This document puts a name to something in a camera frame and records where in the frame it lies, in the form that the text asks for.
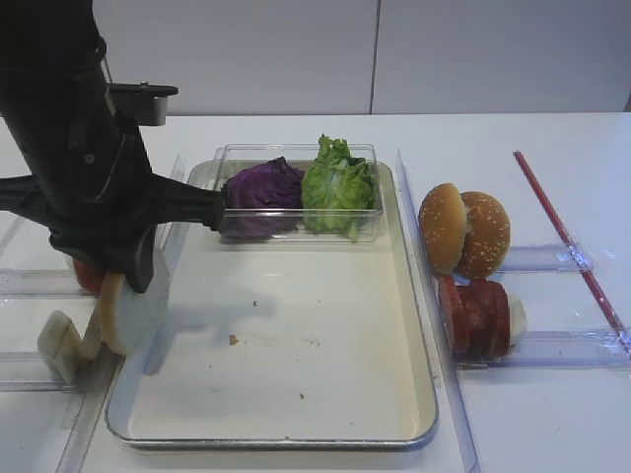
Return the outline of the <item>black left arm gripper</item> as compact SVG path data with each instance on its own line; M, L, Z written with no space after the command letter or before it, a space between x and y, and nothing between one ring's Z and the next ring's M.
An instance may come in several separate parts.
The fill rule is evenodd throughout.
M140 129L124 114L79 116L29 142L29 218L51 245L101 271L122 273L138 294L154 276L156 229L197 223L216 232L220 191L153 173Z

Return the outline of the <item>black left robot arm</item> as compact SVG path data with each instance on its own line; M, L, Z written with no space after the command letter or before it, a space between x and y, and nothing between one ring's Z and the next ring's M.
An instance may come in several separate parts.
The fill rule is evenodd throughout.
M152 171L140 129L165 121L174 86L105 78L89 1L1 5L1 115L29 173L1 182L3 210L49 229L53 248L123 274L142 293L158 225L217 230L224 199Z

